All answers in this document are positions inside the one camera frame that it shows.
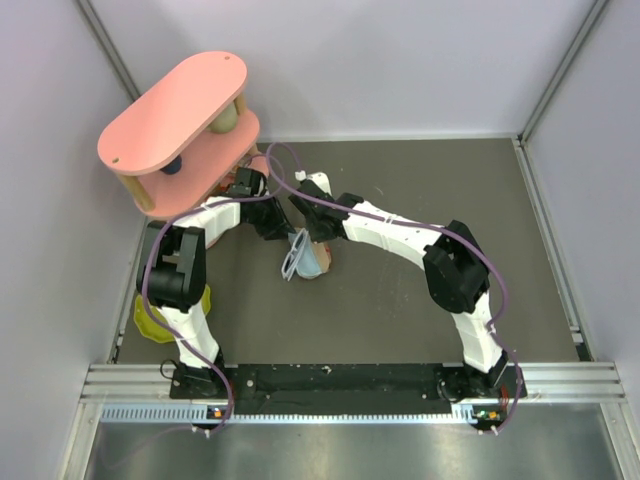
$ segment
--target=metal rail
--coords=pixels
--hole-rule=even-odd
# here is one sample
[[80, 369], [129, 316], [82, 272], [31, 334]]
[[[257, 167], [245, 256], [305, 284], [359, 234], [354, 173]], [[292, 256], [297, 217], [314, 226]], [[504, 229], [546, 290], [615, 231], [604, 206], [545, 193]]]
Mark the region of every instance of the metal rail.
[[73, 420], [58, 480], [78, 480], [85, 477], [94, 439], [102, 415], [100, 404], [80, 404]]
[[601, 405], [613, 450], [625, 480], [640, 478], [640, 456], [636, 428], [628, 404]]
[[[167, 367], [170, 375], [173, 367]], [[624, 390], [615, 365], [607, 362], [524, 363], [522, 371], [529, 395], [522, 403], [618, 403]], [[92, 365], [81, 403], [100, 404], [206, 404], [224, 407], [226, 400], [173, 400], [171, 382], [160, 375], [158, 365]], [[489, 404], [493, 399], [466, 403]]]
[[573, 41], [571, 42], [571, 45], [569, 45], [567, 52], [564, 54], [560, 65], [558, 65], [558, 68], [556, 68], [556, 71], [551, 77], [551, 80], [549, 80], [549, 83], [547, 84], [542, 97], [540, 97], [540, 100], [538, 100], [538, 104], [533, 109], [533, 112], [531, 113], [529, 119], [527, 120], [527, 123], [525, 124], [524, 130], [520, 135], [520, 139], [523, 143], [528, 142], [531, 138], [531, 135], [533, 135], [533, 132], [540, 123], [540, 119], [544, 115], [544, 112], [547, 110], [547, 107], [555, 97], [558, 88], [560, 87], [560, 85], [562, 85], [562, 82], [569, 72], [571, 65], [573, 65], [573, 62], [578, 57], [578, 54], [582, 51], [582, 48], [593, 32], [595, 26], [602, 18], [602, 15], [605, 12], [606, 6], [609, 4], [609, 1], [610, 0], [595, 0], [593, 2], [593, 5], [591, 6], [589, 13], [587, 13], [587, 16], [582, 22], [578, 33], [573, 38]]

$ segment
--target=metal frame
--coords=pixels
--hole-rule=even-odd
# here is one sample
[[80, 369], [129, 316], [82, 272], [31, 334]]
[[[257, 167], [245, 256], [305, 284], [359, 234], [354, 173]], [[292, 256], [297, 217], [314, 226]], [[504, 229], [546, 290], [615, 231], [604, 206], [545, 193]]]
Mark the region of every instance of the metal frame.
[[[523, 363], [521, 367], [529, 392], [529, 396], [521, 400], [523, 404], [626, 402], [614, 363]], [[167, 365], [163, 371], [170, 376], [173, 369], [173, 366]], [[80, 395], [80, 403], [227, 405], [226, 400], [173, 400], [169, 398], [170, 387], [171, 382], [160, 375], [158, 365], [91, 365]], [[481, 405], [497, 401], [483, 399], [467, 403]]]
[[124, 331], [129, 321], [129, 315], [131, 313], [131, 305], [133, 304], [133, 298], [136, 295], [136, 272], [137, 266], [140, 263], [140, 255], [142, 253], [142, 241], [144, 239], [145, 227], [147, 225], [146, 217], [140, 222], [140, 235], [138, 238], [137, 247], [130, 262], [131, 269], [127, 277], [125, 290], [122, 295], [122, 301], [120, 304], [118, 314], [118, 327], [115, 331], [113, 341], [111, 343], [111, 349], [109, 350], [109, 356], [107, 357], [107, 363], [116, 363], [118, 361], [118, 355], [120, 353], [120, 346], [124, 338]]
[[[91, 0], [74, 0], [90, 30], [111, 63], [114, 72], [122, 83], [130, 99], [134, 101], [140, 96], [129, 70], [122, 61], [115, 45], [111, 41], [104, 25], [98, 17]], [[603, 17], [609, 0], [595, 0], [582, 26], [564, 55], [547, 88], [527, 121], [521, 135], [513, 139], [514, 149], [522, 169], [525, 185], [531, 198], [532, 206], [547, 249], [551, 267], [559, 287], [560, 297], [576, 343], [586, 340], [589, 335], [580, 321], [579, 303], [572, 294], [570, 277], [565, 269], [564, 257], [555, 240], [550, 214], [540, 192], [534, 167], [527, 148], [544, 112], [554, 98], [574, 60], [585, 42]], [[120, 334], [124, 330], [128, 309], [133, 295], [133, 276], [129, 278], [128, 293], [124, 296], [121, 310], [121, 322], [110, 359], [117, 357]], [[615, 364], [604, 362], [579, 362], [522, 365], [525, 381], [529, 390], [527, 399], [522, 403], [596, 403], [601, 405], [603, 419], [606, 424], [613, 449], [618, 458], [625, 479], [640, 478], [640, 457], [638, 456], [638, 435], [627, 403]], [[151, 406], [156, 411], [163, 408], [176, 409], [179, 406], [200, 406], [196, 401], [179, 401], [169, 398], [169, 380], [160, 375], [156, 365], [92, 365], [78, 405], [72, 434], [64, 457], [62, 470], [58, 478], [84, 478], [89, 455], [105, 408], [135, 408], [136, 405]], [[226, 401], [207, 401], [207, 405], [225, 406]], [[393, 423], [418, 421], [431, 423], [432, 418], [392, 418]], [[319, 418], [282, 417], [239, 418], [242, 422], [288, 423], [317, 422]], [[352, 418], [347, 422], [372, 422], [375, 418]], [[325, 423], [333, 423], [333, 419], [324, 419]]]
[[593, 2], [593, 5], [591, 6], [589, 13], [587, 13], [587, 16], [582, 22], [578, 33], [571, 42], [569, 49], [564, 54], [564, 57], [560, 61], [560, 65], [558, 65], [558, 68], [556, 68], [556, 71], [547, 84], [542, 97], [540, 97], [540, 100], [538, 100], [538, 104], [533, 109], [529, 120], [527, 120], [527, 123], [525, 124], [524, 130], [519, 137], [523, 142], [526, 143], [531, 138], [531, 135], [535, 131], [538, 123], [540, 122], [540, 119], [542, 118], [542, 115], [546, 111], [549, 103], [562, 84], [564, 77], [571, 68], [571, 65], [577, 58], [578, 54], [582, 51], [582, 48], [591, 35], [591, 32], [593, 32], [594, 28], [601, 20], [607, 5], [609, 5], [609, 0], [595, 0]]
[[[631, 416], [615, 364], [611, 362], [524, 363], [521, 365], [529, 396], [523, 404], [600, 404], [615, 453], [625, 479], [640, 478], [640, 461], [635, 448]], [[173, 367], [167, 365], [165, 373]], [[224, 408], [226, 400], [173, 400], [170, 380], [160, 374], [158, 365], [92, 365], [89, 368], [74, 431], [63, 469], [58, 478], [84, 478], [97, 426], [106, 421], [167, 423], [175, 411], [199, 410], [203, 405]], [[474, 401], [475, 405], [495, 400]], [[450, 415], [397, 415], [314, 417], [294, 415], [232, 416], [232, 423], [253, 424], [455, 424], [468, 417], [468, 405], [455, 407]], [[140, 419], [139, 411], [153, 412]]]

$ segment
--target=cable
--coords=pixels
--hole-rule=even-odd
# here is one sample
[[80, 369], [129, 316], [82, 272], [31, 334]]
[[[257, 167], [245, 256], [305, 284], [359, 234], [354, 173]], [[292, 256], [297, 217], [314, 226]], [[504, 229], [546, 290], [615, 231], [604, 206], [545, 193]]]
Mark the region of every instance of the cable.
[[163, 360], [162, 363], [160, 363], [160, 375], [162, 376], [162, 378], [166, 378], [167, 380], [172, 380], [171, 377], [165, 375], [164, 373], [164, 366], [167, 363], [172, 363], [173, 366], [176, 368], [176, 370], [178, 369], [178, 363], [171, 358], [167, 358], [166, 360]]
[[135, 455], [140, 453], [142, 450], [147, 448], [149, 445], [151, 445], [153, 442], [158, 440], [160, 437], [164, 437], [168, 433], [187, 431], [187, 430], [193, 431], [193, 427], [191, 425], [177, 425], [174, 427], [166, 428], [156, 433], [155, 435], [152, 435], [149, 438], [141, 441], [138, 445], [133, 447], [131, 451], [127, 453], [124, 457], [119, 459], [117, 462], [113, 462], [113, 463], [110, 463], [107, 461], [107, 454], [106, 454], [107, 447], [105, 446], [106, 442], [102, 440], [100, 442], [100, 461], [102, 462], [102, 464], [105, 466], [107, 470], [116, 470], [122, 465], [124, 465], [127, 461], [129, 461], [132, 457], [134, 457]]
[[455, 232], [447, 230], [444, 227], [440, 227], [438, 225], [433, 225], [433, 224], [430, 224], [430, 223], [410, 222], [410, 221], [395, 220], [395, 219], [389, 220], [388, 218], [385, 218], [385, 217], [374, 215], [374, 214], [371, 214], [371, 213], [368, 213], [368, 212], [360, 212], [360, 211], [354, 210], [352, 208], [348, 208], [348, 207], [345, 207], [345, 206], [342, 206], [342, 205], [338, 205], [338, 204], [335, 204], [335, 203], [332, 203], [332, 202], [327, 202], [325, 200], [321, 200], [319, 198], [315, 198], [315, 197], [312, 197], [310, 195], [306, 195], [306, 194], [304, 194], [302, 192], [299, 192], [295, 188], [293, 188], [290, 185], [288, 185], [282, 178], [278, 177], [278, 175], [271, 168], [272, 151], [278, 145], [281, 145], [281, 146], [285, 147], [287, 150], [289, 150], [289, 152], [292, 153], [292, 155], [293, 155], [294, 159], [296, 159], [296, 161], [297, 161], [297, 155], [294, 153], [293, 148], [291, 148], [289, 145], [287, 145], [285, 143], [279, 143], [279, 142], [274, 142], [271, 145], [269, 145], [267, 147], [267, 151], [264, 154], [264, 156], [266, 158], [266, 161], [267, 161], [267, 167], [269, 168], [269, 172], [270, 172], [271, 176], [285, 190], [288, 190], [289, 192], [293, 193], [294, 195], [297, 195], [298, 197], [303, 198], [303, 199], [305, 199], [307, 201], [310, 201], [310, 202], [313, 202], [313, 203], [317, 203], [318, 205], [324, 205], [326, 207], [329, 207], [329, 208], [332, 208], [332, 209], [335, 209], [335, 210], [341, 210], [343, 212], [346, 212], [346, 213], [349, 213], [349, 214], [352, 214], [352, 215], [360, 215], [361, 217], [369, 218], [371, 220], [377, 220], [377, 221], [380, 221], [380, 222], [389, 222], [389, 223], [392, 223], [394, 225], [399, 225], [399, 226], [402, 226], [402, 227], [424, 228], [424, 229], [427, 229], [427, 230], [432, 230], [434, 232], [438, 232], [441, 235], [445, 235], [445, 236], [447, 236], [449, 238], [452, 238], [453, 240], [456, 240], [457, 242], [461, 243], [465, 248], [467, 248], [474, 255], [476, 255], [480, 259], [480, 261], [487, 267], [487, 269], [493, 274], [493, 276], [495, 277], [496, 281], [498, 282], [498, 285], [500, 287], [500, 291], [502, 293], [502, 304], [500, 305], [500, 308], [498, 309], [498, 312], [486, 323], [486, 327], [487, 327], [487, 331], [489, 332], [489, 335], [491, 336], [491, 338], [493, 338], [493, 340], [496, 342], [496, 344], [500, 348], [502, 348], [502, 350], [507, 352], [507, 356], [509, 357], [511, 362], [514, 364], [515, 369], [516, 369], [516, 393], [515, 393], [515, 395], [513, 397], [513, 405], [511, 406], [511, 409], [509, 410], [509, 413], [507, 414], [507, 417], [505, 418], [504, 422], [499, 427], [497, 427], [496, 430], [495, 430], [495, 434], [496, 435], [498, 433], [500, 433], [504, 429], [504, 427], [509, 423], [511, 418], [513, 417], [513, 414], [515, 413], [516, 407], [518, 405], [518, 401], [520, 400], [520, 396], [522, 395], [522, 370], [520, 369], [520, 364], [519, 364], [518, 359], [517, 359], [517, 357], [515, 355], [515, 352], [513, 352], [511, 349], [509, 349], [495, 332], [494, 325], [495, 325], [496, 321], [504, 315], [504, 312], [505, 312], [505, 310], [507, 309], [507, 307], [509, 305], [509, 292], [507, 290], [506, 282], [504, 281], [504, 278], [502, 277], [502, 275], [500, 274], [498, 269], [495, 267], [495, 265], [478, 248], [476, 248], [475, 245], [470, 243], [467, 239], [461, 237], [460, 235], [458, 235]]
[[[257, 156], [262, 156], [260, 155], [253, 155], [250, 160], [253, 160], [255, 157]], [[284, 170], [282, 169], [282, 165], [280, 164], [280, 162], [275, 159], [276, 164], [279, 166], [279, 168], [284, 172]], [[212, 203], [210, 205], [207, 205], [207, 208], [211, 208], [212, 206], [217, 206], [217, 205], [225, 205], [228, 203], [234, 203], [234, 202], [239, 202], [239, 203], [249, 203], [249, 202], [261, 202], [264, 200], [268, 200], [270, 198], [273, 198], [277, 195], [277, 193], [280, 191], [280, 188], [277, 188], [275, 192], [270, 193], [269, 195], [264, 195], [262, 197], [250, 197], [250, 198], [228, 198], [225, 200], [220, 200], [218, 202]], [[221, 429], [222, 427], [224, 427], [225, 423], [227, 422], [227, 420], [229, 420], [229, 417], [231, 416], [231, 412], [233, 410], [233, 393], [231, 390], [231, 385], [229, 384], [229, 380], [227, 379], [227, 377], [224, 375], [224, 373], [222, 372], [222, 370], [220, 370], [212, 361], [210, 361], [208, 358], [206, 358], [204, 355], [202, 355], [202, 353], [200, 353], [197, 349], [195, 349], [187, 340], [185, 340], [184, 338], [182, 338], [182, 336], [180, 335], [180, 333], [171, 328], [169, 325], [167, 325], [165, 322], [160, 321], [160, 319], [158, 319], [154, 314], [153, 311], [151, 309], [151, 304], [149, 303], [149, 276], [151, 274], [151, 265], [153, 263], [153, 259], [158, 255], [158, 251], [160, 249], [160, 242], [162, 241], [162, 238], [164, 238], [165, 233], [167, 233], [167, 231], [169, 230], [169, 228], [171, 228], [171, 226], [177, 222], [178, 220], [188, 217], [190, 215], [194, 215], [196, 213], [200, 213], [202, 211], [206, 210], [205, 207], [198, 207], [195, 208], [189, 212], [185, 212], [185, 213], [181, 213], [180, 215], [176, 215], [175, 217], [173, 217], [171, 220], [168, 220], [160, 229], [160, 231], [158, 232], [158, 235], [156, 236], [152, 246], [151, 246], [151, 251], [149, 253], [149, 258], [147, 260], [146, 263], [146, 268], [144, 269], [144, 274], [142, 277], [142, 288], [141, 288], [141, 296], [142, 296], [142, 305], [144, 307], [145, 312], [147, 312], [147, 315], [149, 315], [149, 317], [151, 318], [151, 320], [153, 320], [156, 325], [164, 328], [165, 330], [169, 331], [175, 338], [176, 341], [182, 342], [182, 345], [184, 345], [184, 347], [191, 352], [191, 354], [193, 354], [196, 358], [198, 358], [200, 361], [202, 361], [205, 365], [207, 365], [209, 368], [211, 368], [216, 375], [218, 375], [220, 377], [220, 379], [222, 380], [222, 383], [224, 384], [225, 390], [227, 392], [227, 408], [224, 412], [224, 415], [222, 417], [222, 419], [220, 420], [220, 423], [213, 429], [211, 430], [211, 433], [214, 433], [216, 431], [218, 431], [219, 429]]]
[[506, 385], [502, 385], [500, 387], [500, 408], [503, 412], [507, 411], [507, 407], [509, 406], [509, 392], [507, 391]]

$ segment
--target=yellow object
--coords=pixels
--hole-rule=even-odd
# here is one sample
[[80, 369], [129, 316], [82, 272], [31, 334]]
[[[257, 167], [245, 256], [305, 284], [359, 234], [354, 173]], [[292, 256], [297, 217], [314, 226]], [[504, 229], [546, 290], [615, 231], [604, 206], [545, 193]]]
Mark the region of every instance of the yellow object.
[[229, 104], [216, 118], [207, 126], [211, 133], [228, 133], [238, 124], [238, 111], [233, 102]]
[[[204, 310], [205, 315], [211, 310], [211, 289], [209, 288], [209, 285], [205, 285], [204, 287], [204, 293], [202, 294], [202, 309]], [[151, 307], [151, 311], [160, 321], [167, 323], [156, 307]], [[142, 296], [140, 294], [136, 297], [133, 321], [138, 326], [138, 330], [140, 330], [143, 337], [153, 340], [156, 343], [170, 343], [175, 342], [176, 340], [168, 330], [160, 327], [156, 322], [151, 320], [149, 315], [147, 315], [147, 312], [144, 311], [144, 307], [142, 306]]]

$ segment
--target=wooden dowel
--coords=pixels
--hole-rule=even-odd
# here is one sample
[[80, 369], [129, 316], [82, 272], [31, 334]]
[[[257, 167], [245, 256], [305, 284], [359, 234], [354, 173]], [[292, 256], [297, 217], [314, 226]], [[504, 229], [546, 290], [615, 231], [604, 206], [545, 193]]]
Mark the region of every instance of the wooden dowel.
[[236, 99], [233, 101], [233, 103], [235, 103], [236, 105], [236, 111], [238, 112], [238, 115], [242, 115], [244, 112], [248, 110], [247, 99], [244, 98], [244, 93], [241, 93], [240, 95], [238, 95]]
[[147, 191], [144, 189], [138, 177], [132, 177], [129, 175], [120, 175], [116, 173], [116, 176], [120, 179], [122, 184], [129, 190], [133, 198], [138, 202], [138, 205], [142, 210], [148, 212], [149, 210], [153, 210], [155, 208], [155, 203], [153, 199], [149, 196]]

